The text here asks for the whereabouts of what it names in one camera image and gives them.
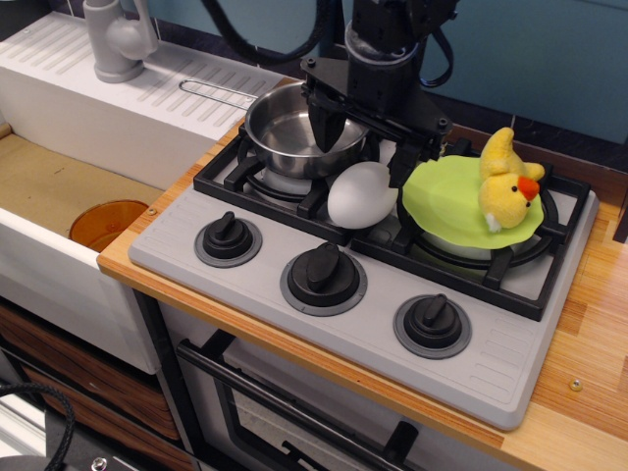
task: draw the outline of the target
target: stove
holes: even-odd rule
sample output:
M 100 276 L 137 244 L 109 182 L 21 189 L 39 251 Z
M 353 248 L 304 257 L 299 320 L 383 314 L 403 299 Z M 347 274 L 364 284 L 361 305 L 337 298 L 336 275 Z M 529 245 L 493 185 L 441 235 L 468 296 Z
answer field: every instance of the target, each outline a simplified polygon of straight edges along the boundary
M 547 167 L 535 235 L 469 253 L 425 234 L 401 205 L 372 228 L 336 227 L 326 214 L 329 181 L 278 189 L 247 140 L 240 130 L 133 242 L 131 261 L 516 428 L 597 214 L 589 186 Z M 367 147 L 364 160 L 392 155 L 386 141 Z M 449 153 L 474 154 L 468 141 Z

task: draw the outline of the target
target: black burner grate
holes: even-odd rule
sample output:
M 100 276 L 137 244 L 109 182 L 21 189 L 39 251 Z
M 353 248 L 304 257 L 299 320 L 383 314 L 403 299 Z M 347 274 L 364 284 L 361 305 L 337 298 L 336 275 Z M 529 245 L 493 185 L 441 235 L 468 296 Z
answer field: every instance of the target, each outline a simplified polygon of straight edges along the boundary
M 325 220 L 324 212 L 321 218 L 320 210 L 329 193 L 325 180 L 313 181 L 310 192 L 304 196 L 265 186 L 255 177 L 263 170 L 264 164 L 256 157 L 247 155 L 247 140 L 245 130 L 240 129 L 239 135 L 194 178 L 194 189 L 331 243 L 350 243 L 350 248 L 356 252 L 536 321 L 543 317 L 590 191 L 587 183 L 555 175 L 551 166 L 546 166 L 546 176 L 541 181 L 546 216 L 536 232 L 538 241 L 521 252 L 515 253 L 512 248 L 506 247 L 491 251 L 489 260 L 475 260 L 448 253 L 423 238 L 421 228 L 416 226 L 400 204 L 397 205 L 398 220 L 393 218 L 394 224 L 397 224 L 395 236 L 390 240 L 380 240 L 373 236 L 378 226 L 359 232 L 334 226 Z M 471 143 L 466 139 L 457 141 L 449 148 L 448 153 L 478 156 L 477 152 L 471 150 Z M 217 178 L 234 162 L 237 165 L 224 181 L 217 182 Z M 255 191 L 245 191 L 247 185 Z M 576 203 L 567 224 L 558 222 L 550 190 L 575 198 Z M 262 197 L 264 194 L 292 204 L 286 207 L 269 201 Z M 527 298 L 502 287 L 502 281 L 509 270 L 542 255 L 551 257 L 551 264 L 537 299 Z

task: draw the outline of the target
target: wooden counter edge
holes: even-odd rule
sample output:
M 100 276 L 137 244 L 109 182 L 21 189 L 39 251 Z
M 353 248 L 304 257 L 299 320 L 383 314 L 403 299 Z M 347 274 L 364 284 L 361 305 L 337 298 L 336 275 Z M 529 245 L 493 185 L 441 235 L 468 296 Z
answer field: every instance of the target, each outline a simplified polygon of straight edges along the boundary
M 462 134 L 467 135 L 468 131 L 462 129 Z M 300 340 L 132 264 L 128 258 L 128 249 L 134 239 L 191 184 L 193 176 L 235 135 L 236 128 L 226 134 L 216 146 L 155 201 L 144 215 L 99 255 L 98 265 L 102 272 L 131 288 L 153 296 L 239 338 L 262 346 L 334 383 L 369 397 L 401 415 L 472 445 L 498 459 L 522 469 L 546 469 L 547 463 L 542 459 L 535 459 L 533 455 L 535 453 L 525 446 L 525 441 L 520 440 L 527 432 L 528 415 L 524 419 L 524 424 L 513 432 L 497 430 L 357 364 L 343 360 L 312 343 Z M 535 419 L 537 427 L 545 426 L 543 414 L 541 418 L 535 417 Z M 611 440 L 613 437 L 608 437 L 606 433 L 597 429 L 592 429 L 590 432 L 594 443 L 616 445 L 616 439 Z M 585 451 L 585 448 L 587 448 L 586 444 L 578 443 L 574 444 L 571 451 L 579 454 Z M 605 446 L 586 450 L 590 456 L 599 460 L 608 460 L 610 456 L 608 453 L 611 451 L 612 449 L 606 449 Z

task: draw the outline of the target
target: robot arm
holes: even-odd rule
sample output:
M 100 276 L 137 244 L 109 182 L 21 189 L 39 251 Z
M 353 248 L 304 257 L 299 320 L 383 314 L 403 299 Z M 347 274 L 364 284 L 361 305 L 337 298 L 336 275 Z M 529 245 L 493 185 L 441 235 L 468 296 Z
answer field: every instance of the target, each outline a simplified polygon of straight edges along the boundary
M 455 18 L 457 0 L 354 0 L 345 31 L 348 60 L 305 60 L 303 92 L 318 146 L 329 151 L 344 120 L 397 144 L 391 186 L 402 186 L 419 160 L 438 157 L 449 119 L 421 89 L 430 34 Z

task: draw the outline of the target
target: sink basin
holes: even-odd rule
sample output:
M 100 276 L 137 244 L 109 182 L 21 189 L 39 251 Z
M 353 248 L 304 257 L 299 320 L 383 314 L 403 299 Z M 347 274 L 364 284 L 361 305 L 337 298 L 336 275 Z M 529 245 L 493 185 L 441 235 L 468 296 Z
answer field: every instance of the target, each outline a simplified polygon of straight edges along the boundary
M 0 42 L 0 115 L 14 132 L 0 139 L 0 296 L 153 374 L 159 360 L 131 289 L 68 239 L 70 223 L 109 189 L 152 203 L 243 117 L 179 90 L 181 80 L 258 95 L 281 76 L 167 43 L 144 64 L 128 82 L 100 81 L 84 21 L 57 13 Z M 74 213 L 62 221 L 66 206 Z

